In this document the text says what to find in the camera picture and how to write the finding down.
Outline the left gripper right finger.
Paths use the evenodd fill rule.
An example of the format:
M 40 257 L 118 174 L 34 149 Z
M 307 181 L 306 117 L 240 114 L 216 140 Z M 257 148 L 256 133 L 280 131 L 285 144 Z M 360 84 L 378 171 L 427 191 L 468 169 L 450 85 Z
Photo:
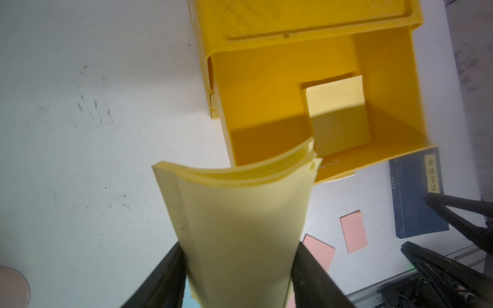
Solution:
M 291 267 L 291 280 L 297 308 L 355 308 L 302 242 Z

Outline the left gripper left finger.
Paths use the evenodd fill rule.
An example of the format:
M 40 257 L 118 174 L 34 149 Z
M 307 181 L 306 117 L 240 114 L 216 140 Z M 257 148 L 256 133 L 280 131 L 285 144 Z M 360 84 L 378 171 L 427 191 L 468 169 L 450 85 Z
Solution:
M 176 243 L 122 308 L 181 308 L 186 278 L 185 254 Z

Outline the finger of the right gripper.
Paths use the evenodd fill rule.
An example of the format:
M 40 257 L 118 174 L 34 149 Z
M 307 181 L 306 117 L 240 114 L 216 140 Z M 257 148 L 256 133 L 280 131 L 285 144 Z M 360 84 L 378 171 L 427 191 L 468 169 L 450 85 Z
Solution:
M 472 241 L 484 252 L 492 255 L 492 229 L 478 227 L 448 209 L 448 207 L 453 207 L 481 214 L 486 218 L 492 218 L 492 202 L 469 200 L 434 192 L 429 192 L 425 196 L 424 201 L 428 207 L 456 228 L 468 240 Z
M 492 279 L 411 242 L 401 252 L 443 304 L 492 304 Z

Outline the blue sticky pad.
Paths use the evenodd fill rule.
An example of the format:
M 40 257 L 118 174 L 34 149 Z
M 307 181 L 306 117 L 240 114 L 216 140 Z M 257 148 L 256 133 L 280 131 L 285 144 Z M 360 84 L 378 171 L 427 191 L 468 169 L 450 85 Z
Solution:
M 189 289 L 186 289 L 184 292 L 182 308 L 200 308 L 198 302 L 191 296 Z

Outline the yellow sticky pad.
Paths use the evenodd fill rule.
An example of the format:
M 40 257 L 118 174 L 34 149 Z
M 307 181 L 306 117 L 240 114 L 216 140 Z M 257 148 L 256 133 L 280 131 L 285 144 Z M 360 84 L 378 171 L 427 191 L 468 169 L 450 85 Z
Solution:
M 302 90 L 315 151 L 329 156 L 371 142 L 361 75 Z
M 201 307 L 283 307 L 321 164 L 308 139 L 255 164 L 153 166 Z

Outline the yellow plastic drawer cabinet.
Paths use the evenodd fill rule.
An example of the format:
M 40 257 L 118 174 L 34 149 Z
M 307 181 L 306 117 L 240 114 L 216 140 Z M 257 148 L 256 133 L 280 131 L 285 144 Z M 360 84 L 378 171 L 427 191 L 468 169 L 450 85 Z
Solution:
M 371 142 L 329 156 L 317 183 L 431 148 L 413 31 L 419 1 L 189 1 L 211 117 L 233 166 L 313 138 L 302 90 L 363 77 Z

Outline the pink sticky pad large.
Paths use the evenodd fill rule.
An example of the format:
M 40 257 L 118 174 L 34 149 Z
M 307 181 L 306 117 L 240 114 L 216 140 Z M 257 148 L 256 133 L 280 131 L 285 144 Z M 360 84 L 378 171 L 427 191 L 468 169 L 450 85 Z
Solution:
M 286 308 L 296 308 L 296 303 L 295 303 L 295 294 L 291 294 L 291 296 L 288 299 L 288 302 L 286 304 Z

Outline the pink sticky pad middle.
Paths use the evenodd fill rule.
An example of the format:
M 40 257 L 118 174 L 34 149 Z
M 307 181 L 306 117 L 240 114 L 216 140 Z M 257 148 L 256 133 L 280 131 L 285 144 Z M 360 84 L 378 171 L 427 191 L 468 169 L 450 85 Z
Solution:
M 304 236 L 302 242 L 324 271 L 328 272 L 336 254 L 336 249 L 309 234 Z

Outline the pink sticky pad right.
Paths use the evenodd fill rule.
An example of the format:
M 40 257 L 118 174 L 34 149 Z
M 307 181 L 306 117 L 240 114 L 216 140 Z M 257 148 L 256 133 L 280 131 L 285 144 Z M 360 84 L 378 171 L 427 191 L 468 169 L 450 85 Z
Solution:
M 347 252 L 352 254 L 368 246 L 367 234 L 360 210 L 340 218 Z

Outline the dark blue book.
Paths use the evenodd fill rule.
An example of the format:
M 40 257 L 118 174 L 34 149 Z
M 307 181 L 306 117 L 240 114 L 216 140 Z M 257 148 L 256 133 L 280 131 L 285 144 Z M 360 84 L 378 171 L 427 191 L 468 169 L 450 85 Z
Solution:
M 448 231 L 449 223 L 424 200 L 428 193 L 444 193 L 439 149 L 392 159 L 389 167 L 396 236 L 406 239 Z

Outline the pink pen holder cup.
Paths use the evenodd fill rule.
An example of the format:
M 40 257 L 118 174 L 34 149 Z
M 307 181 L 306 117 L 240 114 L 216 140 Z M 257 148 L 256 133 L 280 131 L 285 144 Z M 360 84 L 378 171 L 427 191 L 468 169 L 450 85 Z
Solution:
M 30 302 L 30 285 L 16 269 L 1 267 L 1 308 L 27 308 Z

